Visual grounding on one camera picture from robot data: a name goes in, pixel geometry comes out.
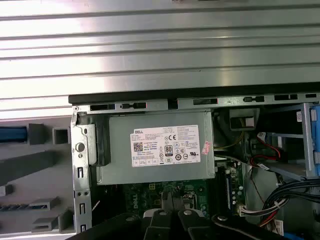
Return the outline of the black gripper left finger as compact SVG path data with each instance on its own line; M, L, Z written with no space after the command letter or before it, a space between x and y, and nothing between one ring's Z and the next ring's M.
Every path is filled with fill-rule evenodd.
M143 217L122 213L88 230L77 233L70 240L168 240L174 221L174 198L171 191L161 196L162 208L148 209Z

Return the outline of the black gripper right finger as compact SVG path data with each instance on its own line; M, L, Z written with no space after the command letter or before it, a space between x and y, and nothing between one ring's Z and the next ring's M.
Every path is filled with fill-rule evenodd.
M173 197L173 209L177 211L179 221L191 240L284 240L285 237L263 229L245 219L216 214L210 219L198 211L186 208L180 196Z

